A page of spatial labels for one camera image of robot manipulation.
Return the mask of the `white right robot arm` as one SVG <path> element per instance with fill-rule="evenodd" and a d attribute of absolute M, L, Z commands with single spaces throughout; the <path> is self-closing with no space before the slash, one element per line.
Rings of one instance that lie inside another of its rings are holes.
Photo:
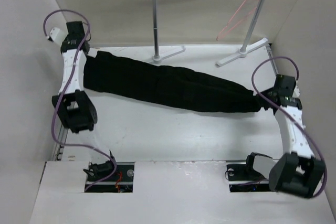
<path fill-rule="evenodd" d="M 251 180 L 262 175 L 270 191 L 313 198 L 326 165 L 315 158 L 303 133 L 302 104 L 293 97 L 295 87 L 294 77 L 278 74 L 274 86 L 262 92 L 274 103 L 271 108 L 279 125 L 283 155 L 274 161 L 265 154 L 251 153 L 243 172 Z"/>

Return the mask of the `pink wire hanger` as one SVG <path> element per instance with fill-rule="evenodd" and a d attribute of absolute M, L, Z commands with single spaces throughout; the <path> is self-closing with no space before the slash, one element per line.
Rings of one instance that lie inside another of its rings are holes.
<path fill-rule="evenodd" d="M 218 33 L 216 41 L 223 40 L 229 33 L 243 23 L 257 8 L 259 0 L 243 0 L 223 29 Z"/>

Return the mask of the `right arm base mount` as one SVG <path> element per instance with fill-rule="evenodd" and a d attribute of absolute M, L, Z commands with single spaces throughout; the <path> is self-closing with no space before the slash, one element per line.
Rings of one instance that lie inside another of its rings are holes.
<path fill-rule="evenodd" d="M 245 162 L 226 163 L 224 176 L 231 193 L 270 192 L 268 180 L 261 173 L 247 169 Z"/>

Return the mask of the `black trousers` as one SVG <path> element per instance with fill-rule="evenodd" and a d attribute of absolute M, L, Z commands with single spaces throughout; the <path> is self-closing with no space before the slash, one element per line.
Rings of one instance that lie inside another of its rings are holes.
<path fill-rule="evenodd" d="M 86 89 L 196 112 L 258 112 L 266 101 L 238 83 L 184 67 L 155 66 L 98 51 L 84 68 Z"/>

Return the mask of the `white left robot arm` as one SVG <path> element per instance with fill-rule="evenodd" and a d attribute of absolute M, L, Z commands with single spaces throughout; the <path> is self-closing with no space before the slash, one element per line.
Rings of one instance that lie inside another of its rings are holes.
<path fill-rule="evenodd" d="M 90 49 L 86 40 L 89 29 L 84 28 L 81 21 L 68 22 L 66 26 L 67 33 L 56 28 L 50 32 L 50 38 L 61 46 L 64 61 L 59 93 L 51 99 L 55 108 L 51 135 L 58 142 L 54 128 L 56 119 L 60 119 L 62 126 L 72 133 L 87 131 L 89 135 L 82 137 L 78 144 L 79 147 L 91 150 L 91 163 L 84 171 L 94 183 L 104 180 L 110 182 L 118 175 L 116 160 L 94 127 L 98 121 L 97 111 L 83 85 L 84 68 Z"/>

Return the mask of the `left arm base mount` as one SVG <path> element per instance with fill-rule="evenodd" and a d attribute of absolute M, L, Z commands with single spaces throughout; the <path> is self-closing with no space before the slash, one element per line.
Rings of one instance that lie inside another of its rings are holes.
<path fill-rule="evenodd" d="M 86 193 L 132 193 L 135 163 L 117 163 L 117 169 L 111 161 L 102 164 L 90 163 L 86 174 Z"/>

